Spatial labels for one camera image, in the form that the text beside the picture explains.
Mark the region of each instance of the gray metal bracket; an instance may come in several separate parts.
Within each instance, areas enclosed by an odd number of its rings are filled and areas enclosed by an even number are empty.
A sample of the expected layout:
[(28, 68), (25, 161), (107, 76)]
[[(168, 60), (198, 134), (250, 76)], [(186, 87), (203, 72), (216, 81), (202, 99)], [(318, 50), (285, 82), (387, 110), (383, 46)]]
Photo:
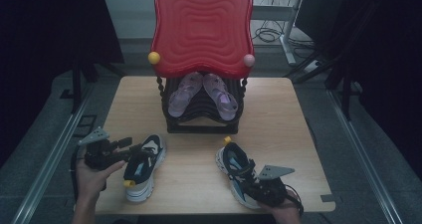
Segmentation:
[(86, 137), (79, 141), (79, 146), (87, 145), (92, 142), (108, 139), (109, 134), (104, 131), (101, 127), (88, 134)]
[(265, 165), (258, 175), (260, 180), (273, 180), (275, 178), (295, 172), (293, 168)]

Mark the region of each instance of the yellow ball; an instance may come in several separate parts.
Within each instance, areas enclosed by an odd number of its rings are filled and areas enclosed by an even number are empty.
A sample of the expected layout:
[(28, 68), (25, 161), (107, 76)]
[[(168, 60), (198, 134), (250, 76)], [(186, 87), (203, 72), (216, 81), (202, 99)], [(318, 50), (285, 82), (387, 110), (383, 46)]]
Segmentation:
[(160, 59), (159, 54), (156, 52), (151, 52), (148, 55), (148, 61), (152, 65), (159, 63), (159, 59)]

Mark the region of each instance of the black and white sneaker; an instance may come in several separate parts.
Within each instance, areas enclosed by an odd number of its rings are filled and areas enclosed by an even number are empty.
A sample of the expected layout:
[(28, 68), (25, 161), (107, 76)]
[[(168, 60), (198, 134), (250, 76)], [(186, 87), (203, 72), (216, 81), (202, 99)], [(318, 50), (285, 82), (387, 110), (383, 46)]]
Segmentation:
[(229, 142), (217, 151), (215, 162), (218, 168), (230, 178), (230, 188), (235, 198), (244, 206), (251, 209), (261, 208), (256, 200), (245, 193), (244, 182), (256, 183), (255, 162), (234, 142)]
[(164, 160), (166, 146), (157, 134), (149, 136), (130, 158), (124, 172), (126, 198), (132, 202), (142, 202), (154, 188), (154, 170)]

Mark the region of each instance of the pink ball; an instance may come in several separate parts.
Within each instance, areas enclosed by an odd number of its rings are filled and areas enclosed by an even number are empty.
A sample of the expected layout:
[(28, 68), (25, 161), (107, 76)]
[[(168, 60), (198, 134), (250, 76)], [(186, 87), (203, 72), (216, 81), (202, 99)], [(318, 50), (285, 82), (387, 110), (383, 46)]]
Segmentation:
[(243, 62), (245, 63), (245, 66), (252, 67), (255, 64), (255, 57), (251, 54), (248, 54), (243, 58)]

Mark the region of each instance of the human hand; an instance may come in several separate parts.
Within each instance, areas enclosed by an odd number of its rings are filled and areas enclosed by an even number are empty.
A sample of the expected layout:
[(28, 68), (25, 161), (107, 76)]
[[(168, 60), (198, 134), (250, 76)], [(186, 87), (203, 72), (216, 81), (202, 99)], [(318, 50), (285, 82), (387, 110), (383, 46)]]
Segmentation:
[(79, 160), (77, 163), (78, 197), (97, 202), (108, 177), (123, 168), (124, 165), (125, 161), (123, 160), (105, 170), (98, 171), (89, 168), (83, 160)]
[[(288, 195), (298, 198), (295, 193), (291, 190), (288, 190)], [(262, 202), (257, 202), (261, 208), (267, 212), (270, 212), (274, 219), (276, 219), (277, 223), (280, 224), (300, 224), (301, 223), (301, 216), (299, 214), (298, 207), (289, 199), (285, 199), (285, 201), (277, 207), (268, 206)]]

